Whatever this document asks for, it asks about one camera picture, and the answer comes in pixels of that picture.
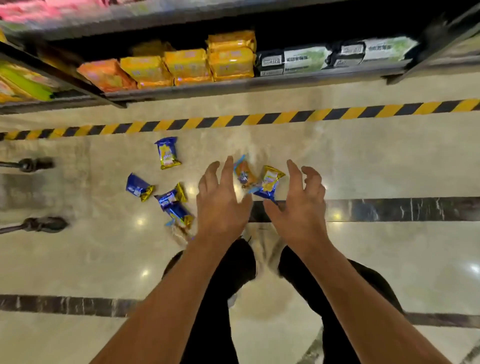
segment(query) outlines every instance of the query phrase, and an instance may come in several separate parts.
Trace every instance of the finger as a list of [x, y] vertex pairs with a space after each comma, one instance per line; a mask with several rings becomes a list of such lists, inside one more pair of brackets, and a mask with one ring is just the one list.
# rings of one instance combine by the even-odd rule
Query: finger
[[222, 175], [220, 176], [220, 184], [225, 185], [228, 188], [233, 189], [233, 157], [228, 156], [227, 160], [225, 161], [225, 165], [222, 169]]
[[252, 206], [253, 206], [252, 194], [246, 194], [243, 197], [242, 201], [240, 202], [240, 211], [241, 211], [242, 217], [246, 220], [246, 222], [248, 222], [250, 218]]
[[282, 218], [282, 212], [273, 201], [264, 200], [264, 209], [274, 225], [276, 223], [280, 223], [280, 220]]
[[290, 184], [288, 185], [288, 195], [293, 192], [303, 191], [303, 177], [300, 169], [291, 159], [287, 160], [288, 172], [290, 173]]
[[197, 196], [203, 196], [207, 193], [207, 184], [205, 180], [205, 175], [203, 175], [200, 178], [200, 181], [198, 182], [198, 195]]
[[317, 196], [323, 186], [322, 186], [322, 177], [314, 168], [303, 166], [301, 171], [307, 175], [305, 179], [305, 192], [312, 197]]
[[215, 162], [210, 163], [205, 171], [205, 182], [207, 186], [207, 192], [218, 186], [218, 178], [216, 177], [216, 170], [220, 167], [220, 162], [216, 160]]

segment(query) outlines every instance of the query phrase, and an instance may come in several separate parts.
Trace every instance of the store shelf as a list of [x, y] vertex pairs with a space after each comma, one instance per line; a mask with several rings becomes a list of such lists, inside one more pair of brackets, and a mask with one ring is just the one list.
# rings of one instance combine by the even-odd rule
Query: store shelf
[[[114, 102], [132, 103], [150, 100], [164, 100], [172, 98], [188, 98], [213, 95], [235, 94], [265, 89], [293, 88], [329, 84], [346, 80], [361, 81], [365, 79], [378, 79], [380, 77], [398, 75], [404, 72], [407, 61], [385, 64], [382, 67], [354, 66], [345, 68], [324, 69], [311, 73], [293, 73], [279, 76], [255, 77], [246, 80], [225, 81], [210, 84], [186, 85], [145, 89], [134, 91], [121, 91], [106, 93], [105, 96]], [[102, 105], [101, 100], [90, 96], [64, 94], [58, 98], [43, 102], [8, 102], [0, 104], [0, 115], [17, 114], [35, 111], [80, 108]]]
[[144, 0], [41, 23], [0, 21], [0, 27], [19, 38], [53, 41], [338, 1], [344, 0]]

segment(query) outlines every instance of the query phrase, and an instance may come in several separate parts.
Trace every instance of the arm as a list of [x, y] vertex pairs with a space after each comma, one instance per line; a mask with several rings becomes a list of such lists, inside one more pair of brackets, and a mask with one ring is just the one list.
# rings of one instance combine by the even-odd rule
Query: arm
[[317, 280], [362, 364], [450, 364], [352, 267], [328, 239], [325, 188], [311, 167], [287, 162], [290, 186], [281, 212], [264, 206], [275, 228]]
[[233, 159], [216, 177], [212, 163], [199, 183], [198, 234], [166, 274], [90, 364], [176, 364], [187, 344], [208, 283], [220, 260], [250, 216], [252, 198], [238, 204]]

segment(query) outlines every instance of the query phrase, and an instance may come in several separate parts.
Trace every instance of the yellow and black hazard stripe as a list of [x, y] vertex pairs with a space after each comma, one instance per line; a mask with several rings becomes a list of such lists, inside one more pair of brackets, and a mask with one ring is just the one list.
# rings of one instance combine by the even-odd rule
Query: yellow and black hazard stripe
[[397, 115], [427, 115], [446, 112], [466, 112], [480, 110], [480, 99], [442, 102], [419, 102], [399, 105], [380, 105], [353, 108], [322, 109], [308, 111], [273, 112], [253, 115], [228, 115], [212, 118], [191, 118], [160, 121], [135, 121], [125, 124], [84, 125], [68, 128], [24, 130], [0, 133], [3, 140], [55, 139], [68, 136], [133, 134], [161, 130], [221, 128], [240, 125], [283, 124], [287, 122], [389, 118]]

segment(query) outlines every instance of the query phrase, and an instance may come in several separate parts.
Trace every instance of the tile floor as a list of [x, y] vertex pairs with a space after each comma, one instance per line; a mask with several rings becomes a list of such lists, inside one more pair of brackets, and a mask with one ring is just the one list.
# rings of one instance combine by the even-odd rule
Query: tile floor
[[[281, 112], [478, 97], [480, 73], [263, 91], [0, 116], [0, 131]], [[182, 181], [195, 213], [197, 183], [213, 160], [248, 152], [255, 168], [286, 169], [292, 158], [317, 168], [327, 198], [480, 196], [477, 112], [388, 119], [320, 121], [176, 132], [0, 143], [0, 159], [50, 156], [55, 170], [0, 171], [0, 224], [61, 214], [56, 235], [15, 232], [0, 240], [0, 294], [143, 299], [180, 247], [155, 199], [125, 191], [138, 173], [157, 191]], [[160, 170], [153, 142], [179, 137], [179, 167]], [[288, 177], [277, 190], [286, 197]], [[251, 224], [256, 240], [275, 241]], [[480, 222], [388, 222], [328, 225], [349, 258], [383, 274], [405, 310], [480, 314]], [[0, 312], [2, 362], [87, 364], [124, 319]], [[294, 364], [317, 336], [321, 319], [269, 271], [247, 284], [231, 309], [241, 363]], [[471, 328], [418, 327], [454, 364], [480, 339]]]

